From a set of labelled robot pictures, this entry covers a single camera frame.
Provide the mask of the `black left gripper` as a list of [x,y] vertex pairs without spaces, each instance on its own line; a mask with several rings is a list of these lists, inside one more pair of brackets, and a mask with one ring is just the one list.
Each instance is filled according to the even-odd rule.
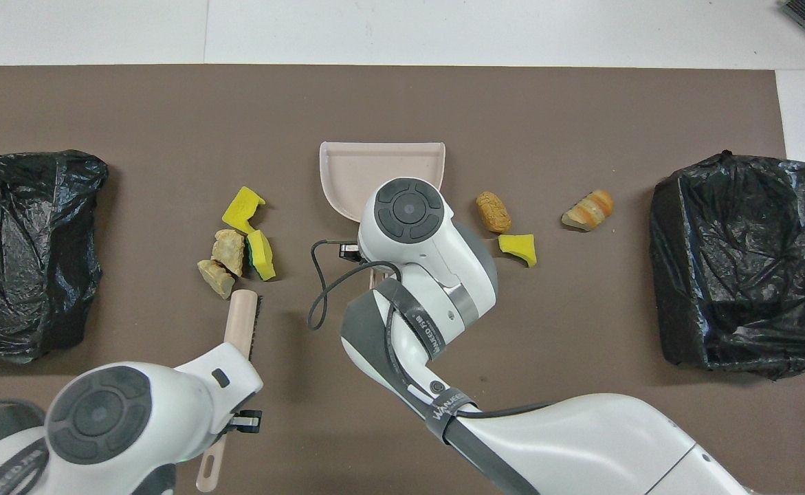
[[257,435],[261,429],[261,420],[261,410],[240,410],[230,418],[225,432],[230,433],[235,430],[247,435]]

